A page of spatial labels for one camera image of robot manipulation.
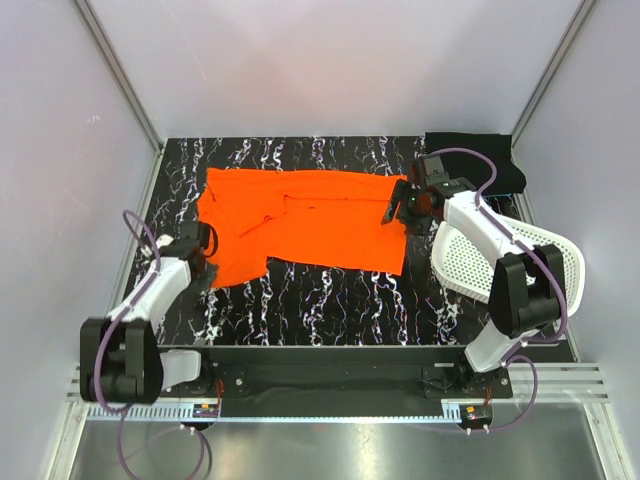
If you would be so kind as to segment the orange t shirt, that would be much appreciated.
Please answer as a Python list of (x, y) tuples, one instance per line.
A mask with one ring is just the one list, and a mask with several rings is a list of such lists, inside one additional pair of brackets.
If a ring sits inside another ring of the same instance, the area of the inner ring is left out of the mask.
[(264, 276), (267, 262), (401, 274), (407, 237), (383, 223), (399, 176), (333, 170), (210, 168), (197, 201), (218, 235), (215, 288)]

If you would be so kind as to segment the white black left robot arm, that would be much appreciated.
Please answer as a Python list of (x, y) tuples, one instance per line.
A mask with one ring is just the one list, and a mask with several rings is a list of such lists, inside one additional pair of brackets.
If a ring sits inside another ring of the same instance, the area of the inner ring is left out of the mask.
[(162, 235), (142, 247), (149, 269), (127, 297), (103, 318), (80, 329), (79, 391), (101, 405), (152, 404), (160, 394), (201, 376), (197, 350), (159, 349), (160, 321), (183, 293), (213, 283), (218, 267), (208, 262), (219, 248), (214, 227), (200, 221), (181, 225), (179, 236)]

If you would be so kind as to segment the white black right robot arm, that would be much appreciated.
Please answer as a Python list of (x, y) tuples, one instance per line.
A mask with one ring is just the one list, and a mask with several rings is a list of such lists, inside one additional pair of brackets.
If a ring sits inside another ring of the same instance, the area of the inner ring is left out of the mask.
[(489, 322), (432, 384), (467, 392), (488, 387), (520, 348), (543, 342), (543, 329), (567, 323), (564, 259), (557, 246), (520, 237), (483, 199), (488, 186), (450, 177), (441, 155), (412, 160), (407, 179), (395, 183), (382, 222), (397, 220), (406, 234), (420, 236), (433, 223), (454, 227), (492, 268)]

